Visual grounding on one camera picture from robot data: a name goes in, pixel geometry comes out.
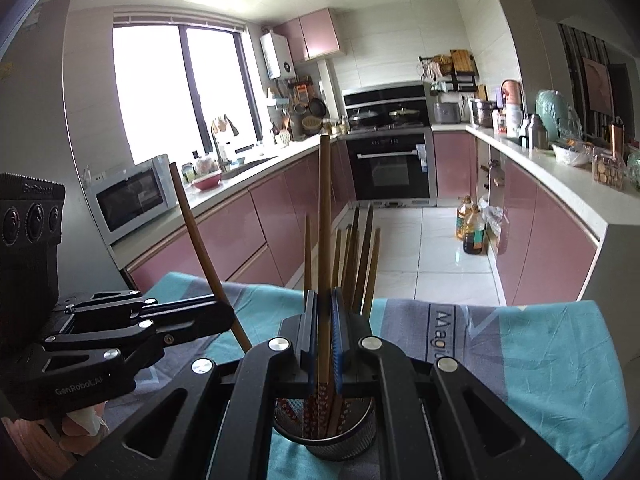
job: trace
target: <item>oil bottle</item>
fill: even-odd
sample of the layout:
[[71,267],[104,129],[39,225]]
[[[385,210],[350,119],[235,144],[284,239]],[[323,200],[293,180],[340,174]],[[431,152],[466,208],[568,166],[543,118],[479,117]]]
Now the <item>oil bottle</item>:
[[462,250],[467,254],[480,254],[484,248],[484,218],[477,205],[471,208],[463,226]]
[[462,203],[456,209],[456,238],[462,240],[462,231],[465,226],[466,216],[471,211],[471,196],[466,195]]

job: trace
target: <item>white tile floor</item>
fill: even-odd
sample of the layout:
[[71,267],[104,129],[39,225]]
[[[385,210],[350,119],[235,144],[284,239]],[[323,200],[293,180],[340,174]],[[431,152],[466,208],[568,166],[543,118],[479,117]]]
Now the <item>white tile floor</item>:
[[[360,213],[363,233],[366,211]],[[338,228],[345,229],[352,215]],[[462,250],[455,215],[455,208],[375,210],[374,226],[382,229],[376,298],[500,305],[489,259]],[[295,288],[302,288],[302,280]]]

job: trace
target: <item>wooden cutting board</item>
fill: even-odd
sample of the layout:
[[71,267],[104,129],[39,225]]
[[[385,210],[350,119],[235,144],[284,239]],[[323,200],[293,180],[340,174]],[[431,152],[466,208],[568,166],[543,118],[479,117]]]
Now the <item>wooden cutting board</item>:
[[471,53],[468,50],[451,50],[453,68],[456,72],[475,72],[474,63],[471,61]]

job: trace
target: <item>white water heater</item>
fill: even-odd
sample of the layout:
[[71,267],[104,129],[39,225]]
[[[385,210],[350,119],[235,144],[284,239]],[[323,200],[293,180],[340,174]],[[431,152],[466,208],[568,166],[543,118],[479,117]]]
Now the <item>white water heater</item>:
[[270,79],[292,79],[296,76],[287,38],[268,32],[260,38],[260,43]]

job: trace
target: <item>window frame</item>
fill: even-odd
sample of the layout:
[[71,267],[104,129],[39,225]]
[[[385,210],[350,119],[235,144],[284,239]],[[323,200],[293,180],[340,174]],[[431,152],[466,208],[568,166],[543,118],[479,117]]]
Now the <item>window frame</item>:
[[191,97],[191,105],[193,105],[193,113],[196,117],[196,124],[198,125],[198,132],[200,133],[200,139],[202,141],[202,147],[205,153],[214,152],[213,143],[211,142],[211,136],[209,133],[209,127],[204,120],[204,113],[202,111],[202,104],[200,103],[200,94],[198,93],[198,87],[196,85],[195,74],[193,72],[193,64],[191,62],[191,52],[189,50],[189,41],[187,39],[187,30],[189,28],[202,28],[205,30],[212,30],[215,32],[224,32],[225,34],[231,34],[234,38],[234,45],[236,47],[236,56],[238,56],[238,65],[240,67],[240,73],[242,76],[242,85],[244,86],[244,94],[246,95],[247,104],[249,106],[249,113],[251,114],[251,120],[254,125],[255,139],[257,142],[262,140],[262,127],[260,123],[260,115],[258,112],[258,105],[255,100],[251,78],[249,76],[249,67],[246,62],[246,54],[242,47],[242,33],[237,30],[227,30],[226,28],[217,27],[205,27],[201,25],[187,25],[183,23],[114,23],[113,28],[121,27],[149,27],[154,25],[171,25],[178,28],[178,34],[180,37],[180,47],[182,49],[182,61],[184,63],[184,72],[187,77],[187,84],[189,87],[189,94]]

